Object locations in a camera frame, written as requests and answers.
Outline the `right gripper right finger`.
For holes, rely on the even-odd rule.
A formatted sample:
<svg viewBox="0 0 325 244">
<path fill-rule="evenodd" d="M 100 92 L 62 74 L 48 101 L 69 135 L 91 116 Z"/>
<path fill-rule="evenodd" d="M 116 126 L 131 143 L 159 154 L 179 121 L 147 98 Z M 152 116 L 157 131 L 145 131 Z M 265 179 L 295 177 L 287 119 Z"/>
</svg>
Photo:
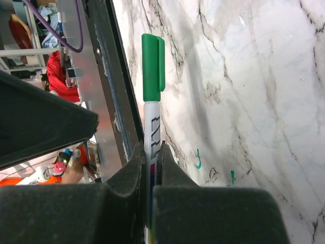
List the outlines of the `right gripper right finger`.
<svg viewBox="0 0 325 244">
<path fill-rule="evenodd" d="M 162 144 L 153 189 L 154 243 L 289 243 L 280 209 L 255 188 L 200 187 Z"/>
</svg>

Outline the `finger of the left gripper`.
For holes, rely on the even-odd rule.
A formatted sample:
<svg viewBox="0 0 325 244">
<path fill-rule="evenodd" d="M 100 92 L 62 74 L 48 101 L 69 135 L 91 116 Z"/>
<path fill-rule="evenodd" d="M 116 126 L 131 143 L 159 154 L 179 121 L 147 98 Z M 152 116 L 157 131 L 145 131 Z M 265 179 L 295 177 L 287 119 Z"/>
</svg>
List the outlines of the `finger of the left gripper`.
<svg viewBox="0 0 325 244">
<path fill-rule="evenodd" d="M 1 169 L 90 139 L 98 115 L 1 72 Z"/>
</svg>

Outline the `green whiteboard marker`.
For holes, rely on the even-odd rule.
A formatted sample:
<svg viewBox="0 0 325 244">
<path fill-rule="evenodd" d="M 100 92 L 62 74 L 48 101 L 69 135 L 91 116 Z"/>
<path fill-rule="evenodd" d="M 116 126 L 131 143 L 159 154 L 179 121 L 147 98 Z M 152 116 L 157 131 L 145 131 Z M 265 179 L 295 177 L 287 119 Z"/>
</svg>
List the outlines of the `green whiteboard marker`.
<svg viewBox="0 0 325 244">
<path fill-rule="evenodd" d="M 146 155 L 146 243 L 153 243 L 151 227 L 153 187 L 158 182 L 160 139 L 160 101 L 144 101 L 144 152 Z"/>
</svg>

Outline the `green marker cap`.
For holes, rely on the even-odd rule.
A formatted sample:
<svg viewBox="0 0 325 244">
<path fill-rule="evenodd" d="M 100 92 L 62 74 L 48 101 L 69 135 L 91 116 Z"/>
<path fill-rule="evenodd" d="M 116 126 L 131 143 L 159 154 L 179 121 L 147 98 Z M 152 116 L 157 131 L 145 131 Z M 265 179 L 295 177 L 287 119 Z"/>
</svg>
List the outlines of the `green marker cap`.
<svg viewBox="0 0 325 244">
<path fill-rule="evenodd" d="M 143 101 L 161 100 L 166 88 L 165 41 L 161 37 L 142 34 Z"/>
</svg>

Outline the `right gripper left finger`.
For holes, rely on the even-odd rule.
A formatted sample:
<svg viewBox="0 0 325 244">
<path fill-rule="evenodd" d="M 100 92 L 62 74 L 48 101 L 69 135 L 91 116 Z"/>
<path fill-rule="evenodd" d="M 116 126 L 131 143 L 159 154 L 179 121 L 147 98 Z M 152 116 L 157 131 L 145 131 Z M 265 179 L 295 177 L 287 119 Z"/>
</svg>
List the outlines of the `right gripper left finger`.
<svg viewBox="0 0 325 244">
<path fill-rule="evenodd" d="M 145 153 L 104 183 L 1 188 L 1 243 L 143 243 Z"/>
</svg>

